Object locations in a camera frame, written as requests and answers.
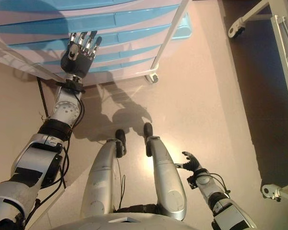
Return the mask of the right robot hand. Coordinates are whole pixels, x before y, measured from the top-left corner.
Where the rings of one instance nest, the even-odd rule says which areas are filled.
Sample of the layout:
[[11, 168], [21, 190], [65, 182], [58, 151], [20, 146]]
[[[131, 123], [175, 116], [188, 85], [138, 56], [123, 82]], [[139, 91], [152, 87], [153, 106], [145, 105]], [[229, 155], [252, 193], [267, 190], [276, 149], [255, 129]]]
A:
[[178, 169], [185, 169], [191, 172], [194, 172], [200, 168], [200, 163], [195, 158], [193, 154], [187, 151], [183, 151], [182, 154], [186, 156], [188, 160], [186, 163], [175, 163], [174, 166]]

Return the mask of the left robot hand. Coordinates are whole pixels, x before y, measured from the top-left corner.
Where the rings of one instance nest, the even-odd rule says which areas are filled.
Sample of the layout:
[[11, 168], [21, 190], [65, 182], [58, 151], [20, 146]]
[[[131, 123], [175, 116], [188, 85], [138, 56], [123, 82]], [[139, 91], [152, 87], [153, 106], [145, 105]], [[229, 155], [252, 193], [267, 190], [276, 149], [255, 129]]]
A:
[[81, 79], [86, 77], [101, 42], [102, 37], [97, 36], [97, 31], [71, 33], [67, 49], [60, 60], [63, 71]]

